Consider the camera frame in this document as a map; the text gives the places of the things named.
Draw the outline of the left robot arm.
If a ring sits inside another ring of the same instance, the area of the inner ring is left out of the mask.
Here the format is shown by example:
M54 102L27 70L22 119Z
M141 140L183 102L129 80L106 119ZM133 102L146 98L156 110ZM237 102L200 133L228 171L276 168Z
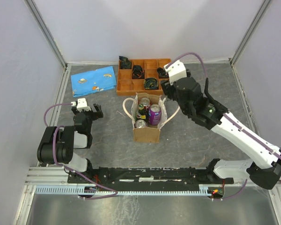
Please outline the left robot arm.
M37 159L40 163L65 166L67 170L78 172L78 178L83 182L89 183L94 178L92 164L89 159L74 153L74 150L91 147L92 123L103 118L104 114L100 105L93 104L95 108L93 111L84 98L65 105L72 107L74 124L61 128L46 126L37 149Z

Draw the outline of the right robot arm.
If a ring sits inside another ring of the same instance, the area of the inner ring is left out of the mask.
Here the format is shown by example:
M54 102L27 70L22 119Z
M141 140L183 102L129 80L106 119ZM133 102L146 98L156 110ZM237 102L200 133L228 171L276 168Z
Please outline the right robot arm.
M242 124L227 107L215 100L208 91L208 81L202 90L192 77L171 84L161 82L164 94L176 101L184 115L197 125L224 137L249 159L237 161L218 160L206 170L206 179L217 183L221 179L250 179L261 188L270 190L281 178L281 148L264 140Z

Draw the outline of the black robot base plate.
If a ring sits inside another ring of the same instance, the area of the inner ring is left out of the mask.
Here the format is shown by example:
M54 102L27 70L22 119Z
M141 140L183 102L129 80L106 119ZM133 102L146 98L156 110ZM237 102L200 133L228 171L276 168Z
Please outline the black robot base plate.
M233 178L219 178L209 167L119 168L100 167L87 176L99 185L118 192L198 191L199 185L233 184Z

